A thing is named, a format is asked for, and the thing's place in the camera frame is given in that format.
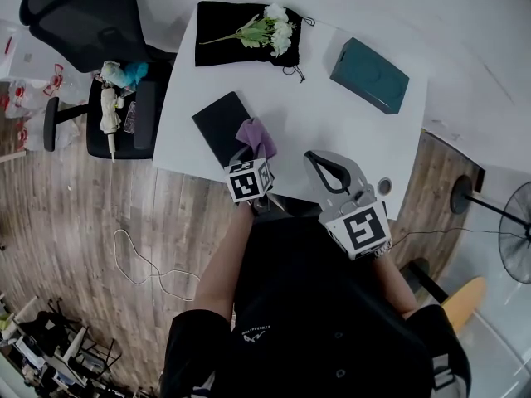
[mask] black cloth bag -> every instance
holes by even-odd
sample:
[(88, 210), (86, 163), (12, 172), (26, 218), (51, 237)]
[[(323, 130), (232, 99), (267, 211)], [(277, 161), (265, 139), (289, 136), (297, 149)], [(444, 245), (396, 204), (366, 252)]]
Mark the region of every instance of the black cloth bag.
[(199, 44), (236, 33), (255, 15), (262, 19), (265, 4), (200, 2), (197, 5), (196, 66), (222, 65), (232, 62), (271, 62), (275, 66), (294, 67), (299, 64), (299, 41), (302, 17), (286, 8), (289, 22), (295, 25), (290, 37), (291, 47), (281, 56), (271, 55), (273, 47), (244, 47), (237, 38), (210, 44)]

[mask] purple cloth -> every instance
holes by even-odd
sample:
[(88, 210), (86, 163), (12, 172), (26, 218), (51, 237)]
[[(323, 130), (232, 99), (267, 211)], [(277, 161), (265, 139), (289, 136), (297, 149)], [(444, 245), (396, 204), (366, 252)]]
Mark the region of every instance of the purple cloth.
[[(264, 124), (258, 118), (246, 119), (241, 123), (241, 127), (236, 133), (236, 140), (251, 146), (255, 158), (269, 159), (276, 155), (276, 146), (273, 139), (264, 127)], [(262, 145), (265, 155), (259, 153)]]

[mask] white flower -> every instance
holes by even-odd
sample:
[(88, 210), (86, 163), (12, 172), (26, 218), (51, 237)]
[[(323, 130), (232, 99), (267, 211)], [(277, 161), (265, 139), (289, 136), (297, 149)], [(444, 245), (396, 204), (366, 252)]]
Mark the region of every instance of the white flower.
[(291, 46), (291, 34), (293, 34), (293, 27), (286, 22), (277, 21), (275, 24), (275, 33), (271, 37), (271, 45), (275, 51), (271, 55), (278, 57), (288, 51)]
[(285, 9), (276, 3), (273, 3), (264, 9), (264, 17), (288, 22), (288, 15), (285, 14)]

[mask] black and white marker cube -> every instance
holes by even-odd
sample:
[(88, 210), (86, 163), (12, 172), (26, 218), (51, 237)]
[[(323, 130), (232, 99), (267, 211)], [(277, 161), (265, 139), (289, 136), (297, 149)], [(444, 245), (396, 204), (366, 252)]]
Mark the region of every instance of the black and white marker cube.
[(373, 253), (391, 239), (387, 214), (380, 201), (329, 221), (326, 228), (351, 260)]
[(271, 175), (265, 158), (225, 168), (225, 181), (234, 202), (249, 201), (266, 194)]

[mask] person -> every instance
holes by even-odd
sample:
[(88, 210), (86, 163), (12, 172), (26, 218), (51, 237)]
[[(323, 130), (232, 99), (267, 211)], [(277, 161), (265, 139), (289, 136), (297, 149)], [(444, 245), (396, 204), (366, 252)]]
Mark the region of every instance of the person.
[(316, 218), (254, 218), (237, 207), (173, 320), (162, 398), (468, 396), (443, 309), (419, 308), (388, 256), (350, 260)]

